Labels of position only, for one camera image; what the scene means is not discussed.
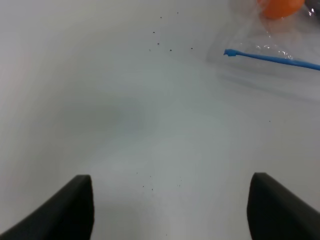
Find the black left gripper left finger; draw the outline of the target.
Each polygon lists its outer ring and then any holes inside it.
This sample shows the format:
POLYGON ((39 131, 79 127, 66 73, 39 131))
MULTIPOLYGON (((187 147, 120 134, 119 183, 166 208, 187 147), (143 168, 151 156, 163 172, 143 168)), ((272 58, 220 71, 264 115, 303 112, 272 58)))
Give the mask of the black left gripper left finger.
POLYGON ((38 209, 0 235, 2 240, 89 240, 95 222, 90 175, 77 175, 38 209))

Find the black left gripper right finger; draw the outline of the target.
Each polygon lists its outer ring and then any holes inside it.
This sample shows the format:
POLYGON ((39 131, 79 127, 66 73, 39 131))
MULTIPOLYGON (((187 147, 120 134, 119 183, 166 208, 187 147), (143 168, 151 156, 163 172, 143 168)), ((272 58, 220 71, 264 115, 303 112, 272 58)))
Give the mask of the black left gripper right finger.
POLYGON ((246 215, 253 240, 320 238, 320 213, 264 172, 251 178, 246 215))

